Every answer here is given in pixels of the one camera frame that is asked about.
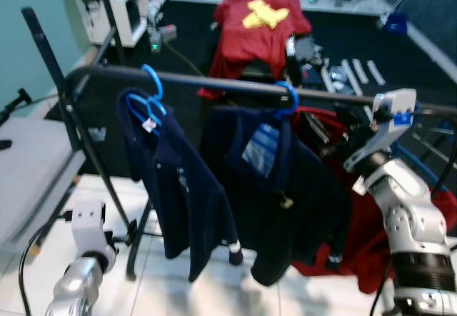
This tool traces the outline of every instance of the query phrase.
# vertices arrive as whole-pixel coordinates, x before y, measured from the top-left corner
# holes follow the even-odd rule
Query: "black stand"
[[[154,83],[152,82],[151,77],[147,74],[147,72],[137,68],[129,68],[126,66],[99,65],[113,38],[116,41],[116,50],[119,55],[119,60],[121,64],[125,62],[124,50],[122,49],[121,40],[119,38],[119,33],[116,28],[116,22],[114,20],[114,15],[111,10],[111,5],[109,3],[109,0],[103,1],[104,6],[106,8],[106,13],[108,15],[109,23],[111,25],[111,30],[105,42],[100,46],[99,52],[97,53],[94,62],[90,66],[83,66],[72,71],[66,78],[64,77],[59,67],[59,64],[57,63],[56,57],[54,56],[54,53],[49,45],[46,35],[41,29],[41,26],[33,9],[24,8],[22,9],[22,14],[24,15],[30,32],[34,38],[36,47],[38,48],[41,57],[43,58],[44,63],[46,64],[46,67],[48,68],[48,71],[51,74],[54,83],[56,84],[57,91],[59,93],[59,106],[62,113],[62,119],[65,123],[66,130],[69,135],[71,147],[74,151],[77,151],[82,148],[85,151],[86,156],[90,160],[92,160],[92,163],[94,164],[101,178],[103,179],[105,186],[108,189],[109,194],[113,199],[114,204],[116,205],[116,208],[125,226],[127,227],[127,235],[122,238],[116,238],[116,241],[125,242],[127,245],[131,245],[129,261],[127,263],[127,277],[130,280],[135,280],[136,276],[134,272],[134,264],[142,235],[145,234],[160,236],[154,233],[144,232],[144,228],[146,227],[146,222],[148,220],[149,213],[152,210],[152,206],[149,201],[146,203],[138,227],[136,226],[136,220],[129,222],[129,219],[127,218],[125,211],[122,208],[121,202],[119,201],[119,198],[111,184],[106,167],[94,146],[94,143],[91,139],[91,136],[89,135],[89,132],[87,131],[81,118],[79,117],[79,114],[76,110],[76,104],[79,99],[79,96],[84,92],[86,84],[89,81],[89,77],[91,76],[116,78],[118,80],[129,81],[129,83],[146,82],[150,83],[151,86],[153,86]],[[195,86],[204,86],[210,89],[223,89],[225,91],[244,92],[251,94],[273,94],[278,96],[282,96],[286,93],[283,87],[273,86],[271,84],[235,81],[231,79],[222,78],[187,76],[163,72],[158,72],[157,74],[159,75],[159,78],[162,81],[182,83],[183,86],[191,84]],[[78,82],[74,90],[70,88],[70,81]],[[297,93],[299,94],[299,96],[305,98],[306,100],[333,101],[358,106],[373,105],[373,98],[369,96],[349,96],[306,89],[299,89],[297,90]],[[421,108],[423,112],[430,112],[434,113],[435,115],[441,114],[445,115],[446,117],[452,118],[455,118],[457,116],[457,109],[452,107],[421,104]]]

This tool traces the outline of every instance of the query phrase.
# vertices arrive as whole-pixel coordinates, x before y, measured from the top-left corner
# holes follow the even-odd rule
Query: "red garment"
[[[275,29],[246,29],[242,21],[252,11],[252,0],[224,0],[214,12],[222,33],[209,76],[237,79],[254,59],[268,63],[276,80],[286,67],[286,40],[292,34],[310,34],[311,25],[301,12],[300,0],[264,0],[272,9],[287,8],[289,14]]]
[[[308,144],[307,137],[301,127],[299,112],[314,114],[327,127],[333,138],[338,138],[345,130],[336,118],[336,114],[316,108],[298,107],[292,115],[292,126],[299,138]],[[322,245],[316,256],[313,267],[296,261],[293,266],[305,276],[317,275],[355,275],[358,289],[364,293],[372,293],[378,289],[379,283],[390,258],[387,234],[383,226],[383,218],[373,197],[369,194],[360,196],[352,191],[357,175],[347,173],[342,163],[336,159],[325,160],[338,179],[346,186],[353,203],[353,214],[343,252],[343,261],[337,271],[326,269],[326,261],[330,253],[327,245]],[[452,193],[439,192],[433,204],[443,213],[448,230],[457,223],[457,200]]]

